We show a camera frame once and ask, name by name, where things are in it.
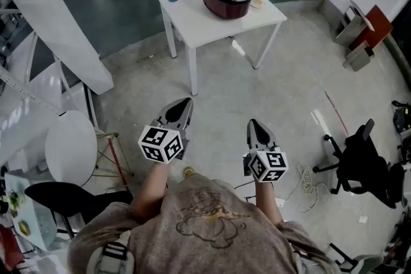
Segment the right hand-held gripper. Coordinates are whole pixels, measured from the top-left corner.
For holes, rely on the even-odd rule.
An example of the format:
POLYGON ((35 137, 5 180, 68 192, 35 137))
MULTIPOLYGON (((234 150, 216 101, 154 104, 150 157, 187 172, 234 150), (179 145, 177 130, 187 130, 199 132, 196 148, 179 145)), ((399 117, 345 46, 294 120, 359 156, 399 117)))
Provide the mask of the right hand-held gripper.
POLYGON ((261 121, 251 119, 247 124, 247 144, 250 149, 267 148, 243 157, 245 176, 260 183, 276 182, 288 171, 286 153, 282 152, 274 133, 261 121))

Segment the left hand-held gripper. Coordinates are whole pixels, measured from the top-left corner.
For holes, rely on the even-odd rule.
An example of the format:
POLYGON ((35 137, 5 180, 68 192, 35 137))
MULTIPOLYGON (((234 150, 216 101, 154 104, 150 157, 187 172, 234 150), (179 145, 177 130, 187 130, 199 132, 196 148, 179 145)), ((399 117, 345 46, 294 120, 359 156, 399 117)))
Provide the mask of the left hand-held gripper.
POLYGON ((182 160, 189 140, 186 129, 193 113, 193 100, 181 98, 165 106, 157 120, 146 125, 138 145, 147 160, 169 164, 182 160))

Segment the person's right forearm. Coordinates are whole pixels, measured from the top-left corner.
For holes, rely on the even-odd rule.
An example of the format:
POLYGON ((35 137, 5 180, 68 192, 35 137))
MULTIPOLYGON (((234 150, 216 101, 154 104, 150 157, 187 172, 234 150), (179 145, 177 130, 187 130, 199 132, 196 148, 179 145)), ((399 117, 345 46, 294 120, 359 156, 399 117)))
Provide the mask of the person's right forearm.
POLYGON ((256 206, 263 214, 278 227, 283 222, 283 217, 278 209, 274 186, 272 183, 255 182, 256 188, 256 206))

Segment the person's left forearm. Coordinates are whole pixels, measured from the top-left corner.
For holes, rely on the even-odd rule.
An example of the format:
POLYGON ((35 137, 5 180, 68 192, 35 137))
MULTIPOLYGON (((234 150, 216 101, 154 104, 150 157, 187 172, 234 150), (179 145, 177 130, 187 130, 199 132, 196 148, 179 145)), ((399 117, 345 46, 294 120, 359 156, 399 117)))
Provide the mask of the person's left forearm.
POLYGON ((154 163, 138 194, 130 204, 145 221, 156 217, 160 213, 169 172, 170 166, 168 164, 154 163))

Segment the red floor tape strip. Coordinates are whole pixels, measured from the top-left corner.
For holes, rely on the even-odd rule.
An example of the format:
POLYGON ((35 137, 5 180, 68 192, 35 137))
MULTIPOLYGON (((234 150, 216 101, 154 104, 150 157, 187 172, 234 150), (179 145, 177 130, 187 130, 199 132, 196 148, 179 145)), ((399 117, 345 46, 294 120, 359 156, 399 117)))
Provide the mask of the red floor tape strip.
POLYGON ((335 114, 337 115, 338 120, 339 120, 340 124, 342 125, 342 128, 344 129, 345 136, 348 137, 348 136, 349 136, 349 132, 348 132, 347 126, 346 126, 345 123, 344 123, 344 120, 342 119, 342 116, 340 115, 337 107, 335 106, 333 100, 331 99, 331 97, 329 96, 329 94, 327 93, 326 90, 324 90, 324 93, 325 93, 325 96, 327 97, 329 103, 331 104, 331 106, 332 106, 335 114))

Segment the white square table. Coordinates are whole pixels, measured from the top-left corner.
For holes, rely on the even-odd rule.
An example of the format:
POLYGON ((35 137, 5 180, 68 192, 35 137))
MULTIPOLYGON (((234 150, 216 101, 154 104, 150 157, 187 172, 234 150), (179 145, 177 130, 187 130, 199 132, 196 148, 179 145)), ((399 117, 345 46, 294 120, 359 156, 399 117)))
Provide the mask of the white square table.
POLYGON ((202 0, 158 1, 172 58, 177 56, 173 32, 177 31, 184 42, 192 96, 198 94, 197 48, 226 37, 269 27, 257 55, 250 59, 253 68, 258 69, 281 24, 287 20, 286 15, 269 0, 264 0, 262 8, 251 8, 246 16, 235 20, 218 18, 206 8, 202 0))

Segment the black office chair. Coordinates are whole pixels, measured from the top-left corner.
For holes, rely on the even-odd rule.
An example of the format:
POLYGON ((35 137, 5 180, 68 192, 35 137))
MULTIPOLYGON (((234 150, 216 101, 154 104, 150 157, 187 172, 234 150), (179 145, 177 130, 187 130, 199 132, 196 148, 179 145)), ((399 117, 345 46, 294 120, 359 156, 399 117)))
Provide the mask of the black office chair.
POLYGON ((406 207, 405 166, 400 163, 391 164, 378 155, 371 139, 373 127, 372 119, 361 125, 354 135, 345 140, 343 151, 332 136, 323 136, 325 141, 332 143, 335 149, 333 155, 338 163, 322 168, 315 166, 312 171, 321 173, 336 169, 337 186, 330 190, 331 194, 337 195, 343 188, 353 194, 371 193, 391 209, 395 209, 398 203, 406 207))

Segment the white round table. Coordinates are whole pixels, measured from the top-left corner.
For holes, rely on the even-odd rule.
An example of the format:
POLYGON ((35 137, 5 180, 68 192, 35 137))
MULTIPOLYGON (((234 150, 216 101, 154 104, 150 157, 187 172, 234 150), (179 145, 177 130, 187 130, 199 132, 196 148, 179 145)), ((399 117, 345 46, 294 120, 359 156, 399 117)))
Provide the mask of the white round table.
POLYGON ((46 163, 57 182, 85 185, 91 177, 118 178, 126 184, 134 173, 118 133, 104 133, 77 110, 51 125, 45 143, 46 163))

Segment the person's printed t-shirt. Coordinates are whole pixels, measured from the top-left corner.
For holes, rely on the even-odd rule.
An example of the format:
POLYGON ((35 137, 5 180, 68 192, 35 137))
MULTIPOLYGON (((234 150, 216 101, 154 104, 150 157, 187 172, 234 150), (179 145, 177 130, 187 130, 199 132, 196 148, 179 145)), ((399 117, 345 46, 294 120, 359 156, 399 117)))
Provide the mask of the person's printed t-shirt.
POLYGON ((92 253, 130 232, 134 274, 340 274, 294 221, 278 227, 219 180, 194 174, 167 189, 160 213, 145 221, 111 203, 71 241, 71 274, 86 274, 92 253))

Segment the grey box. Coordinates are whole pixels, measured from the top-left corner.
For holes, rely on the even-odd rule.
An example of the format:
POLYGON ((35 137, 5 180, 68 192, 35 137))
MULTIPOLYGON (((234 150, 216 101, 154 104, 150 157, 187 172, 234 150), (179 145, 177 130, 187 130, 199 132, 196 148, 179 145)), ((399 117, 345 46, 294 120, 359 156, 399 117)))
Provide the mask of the grey box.
POLYGON ((368 65, 372 58, 374 58, 374 51, 365 41, 346 55, 343 67, 358 72, 368 65))

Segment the black plastic chair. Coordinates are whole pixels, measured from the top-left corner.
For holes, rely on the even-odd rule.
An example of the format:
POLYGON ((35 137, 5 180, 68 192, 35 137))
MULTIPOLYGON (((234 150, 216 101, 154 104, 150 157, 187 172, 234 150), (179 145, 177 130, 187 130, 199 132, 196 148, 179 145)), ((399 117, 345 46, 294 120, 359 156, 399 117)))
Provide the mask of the black plastic chair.
POLYGON ((27 187, 26 196, 45 206, 51 212, 61 215, 66 232, 75 236, 69 218, 80 214, 84 223, 90 222, 113 202, 131 203, 129 191, 118 191, 93 195, 80 186, 65 182, 41 182, 27 187))

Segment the grey metal stand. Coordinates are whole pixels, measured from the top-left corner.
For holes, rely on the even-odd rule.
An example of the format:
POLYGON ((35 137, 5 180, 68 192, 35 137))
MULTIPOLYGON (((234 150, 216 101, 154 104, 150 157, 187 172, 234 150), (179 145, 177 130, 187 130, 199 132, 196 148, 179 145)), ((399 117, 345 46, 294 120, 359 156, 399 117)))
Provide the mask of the grey metal stand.
POLYGON ((350 3, 338 23, 334 39, 335 43, 344 47, 349 47, 365 28, 374 31, 373 25, 359 6, 353 0, 350 3))

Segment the black tool case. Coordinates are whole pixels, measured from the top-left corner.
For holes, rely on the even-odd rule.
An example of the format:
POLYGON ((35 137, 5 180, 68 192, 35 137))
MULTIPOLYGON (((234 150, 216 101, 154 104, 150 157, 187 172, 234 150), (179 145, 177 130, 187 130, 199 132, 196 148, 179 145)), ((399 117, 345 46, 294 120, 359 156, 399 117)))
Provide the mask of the black tool case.
POLYGON ((411 105, 408 103, 400 103, 392 101, 392 105, 396 107, 393 116, 393 123, 398 133, 403 133, 411 129, 411 105))

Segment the red board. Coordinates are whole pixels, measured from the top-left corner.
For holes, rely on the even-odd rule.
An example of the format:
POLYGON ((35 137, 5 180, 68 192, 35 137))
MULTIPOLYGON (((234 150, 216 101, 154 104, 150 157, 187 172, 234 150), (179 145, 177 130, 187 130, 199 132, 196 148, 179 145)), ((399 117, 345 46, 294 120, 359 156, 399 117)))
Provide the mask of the red board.
POLYGON ((374 5, 365 17, 370 21, 374 30, 372 31, 366 27, 349 45, 351 51, 363 42, 366 42, 371 49, 374 49, 393 29, 390 21, 377 5, 374 5))

